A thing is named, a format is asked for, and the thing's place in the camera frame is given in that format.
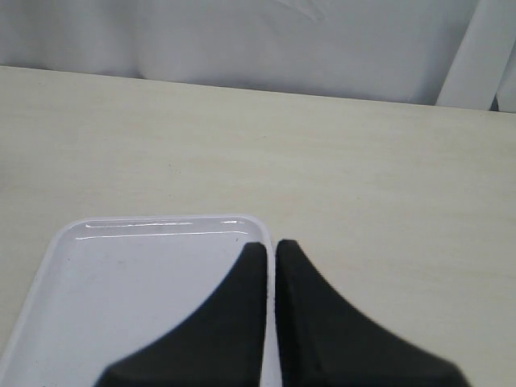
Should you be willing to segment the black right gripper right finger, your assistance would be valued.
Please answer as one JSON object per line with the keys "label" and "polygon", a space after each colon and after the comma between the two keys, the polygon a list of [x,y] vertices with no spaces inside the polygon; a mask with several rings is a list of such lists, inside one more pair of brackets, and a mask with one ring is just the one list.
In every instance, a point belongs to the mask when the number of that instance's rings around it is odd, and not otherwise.
{"label": "black right gripper right finger", "polygon": [[275,315],[285,386],[467,386],[453,363],[346,301],[298,242],[277,245]]}

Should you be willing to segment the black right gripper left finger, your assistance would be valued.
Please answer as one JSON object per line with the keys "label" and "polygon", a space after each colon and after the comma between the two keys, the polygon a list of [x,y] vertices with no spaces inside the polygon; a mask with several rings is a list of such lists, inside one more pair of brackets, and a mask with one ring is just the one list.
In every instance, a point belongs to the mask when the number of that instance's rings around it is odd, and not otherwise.
{"label": "black right gripper left finger", "polygon": [[154,343],[110,364],[98,386],[258,386],[268,257],[247,243],[214,292]]}

